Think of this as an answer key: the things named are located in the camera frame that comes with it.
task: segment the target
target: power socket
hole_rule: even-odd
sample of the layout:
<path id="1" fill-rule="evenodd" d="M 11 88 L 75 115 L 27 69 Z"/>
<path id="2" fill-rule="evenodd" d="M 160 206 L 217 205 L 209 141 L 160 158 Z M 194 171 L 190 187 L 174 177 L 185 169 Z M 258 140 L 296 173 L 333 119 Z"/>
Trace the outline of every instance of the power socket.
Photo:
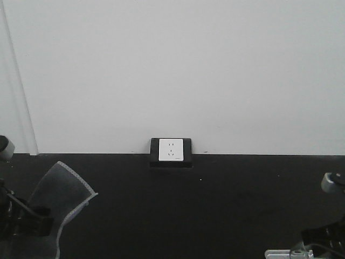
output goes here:
<path id="1" fill-rule="evenodd" d="M 192 167 L 191 139 L 152 138 L 151 167 Z"/>
<path id="2" fill-rule="evenodd" d="M 183 139 L 160 139 L 159 161 L 183 161 Z"/>

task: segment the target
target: electrical outlet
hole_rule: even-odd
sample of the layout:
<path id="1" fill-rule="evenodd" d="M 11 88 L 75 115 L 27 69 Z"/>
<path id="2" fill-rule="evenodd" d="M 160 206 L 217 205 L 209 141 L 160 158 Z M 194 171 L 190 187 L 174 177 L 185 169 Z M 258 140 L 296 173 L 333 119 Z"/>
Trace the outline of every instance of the electrical outlet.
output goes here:
<path id="1" fill-rule="evenodd" d="M 159 161 L 183 161 L 183 139 L 160 139 Z"/>
<path id="2" fill-rule="evenodd" d="M 150 167 L 192 167 L 191 139 L 152 138 Z"/>

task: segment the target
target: black floor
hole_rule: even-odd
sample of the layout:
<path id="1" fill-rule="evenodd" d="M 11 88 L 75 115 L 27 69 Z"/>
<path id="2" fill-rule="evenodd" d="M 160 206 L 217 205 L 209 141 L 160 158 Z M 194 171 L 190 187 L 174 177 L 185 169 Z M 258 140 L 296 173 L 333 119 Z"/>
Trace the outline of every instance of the black floor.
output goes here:
<path id="1" fill-rule="evenodd" d="M 148 167 L 148 155 L 15 155 L 0 177 L 28 198 L 57 161 L 99 195 L 63 231 L 67 258 L 264 258 L 300 231 L 339 220 L 345 197 L 323 193 L 343 156 L 194 155 L 192 169 Z"/>

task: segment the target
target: black table surface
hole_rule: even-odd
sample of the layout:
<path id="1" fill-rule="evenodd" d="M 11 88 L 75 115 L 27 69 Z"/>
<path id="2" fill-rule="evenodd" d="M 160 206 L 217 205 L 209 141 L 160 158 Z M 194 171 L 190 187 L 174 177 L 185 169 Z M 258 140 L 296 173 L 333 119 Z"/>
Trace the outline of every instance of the black table surface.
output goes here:
<path id="1" fill-rule="evenodd" d="M 57 161 L 99 193 L 60 239 L 67 258 L 264 258 L 300 232 L 338 221 L 325 172 L 343 156 L 194 155 L 190 169 L 150 169 L 147 154 L 16 154 L 0 177 L 28 198 Z"/>

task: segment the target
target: cable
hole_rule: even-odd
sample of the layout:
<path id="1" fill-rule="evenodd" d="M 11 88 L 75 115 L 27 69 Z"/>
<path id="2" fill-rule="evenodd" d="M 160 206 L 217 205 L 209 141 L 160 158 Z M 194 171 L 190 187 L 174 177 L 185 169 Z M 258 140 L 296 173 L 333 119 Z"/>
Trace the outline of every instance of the cable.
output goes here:
<path id="1" fill-rule="evenodd" d="M 323 246 L 323 245 L 321 245 L 321 244 L 312 243 L 312 244 L 309 244 L 308 246 L 320 247 L 320 248 L 322 248 L 322 249 L 324 249 L 324 250 L 326 250 L 326 251 L 328 251 L 328 252 L 330 252 L 330 253 L 332 253 L 332 254 L 334 254 L 334 255 L 336 255 L 336 256 L 339 256 L 340 258 L 345 259 L 345 255 L 344 255 L 344 254 L 341 254 L 340 252 L 335 251 L 335 250 L 333 250 L 332 248 L 325 247 L 325 246 Z"/>

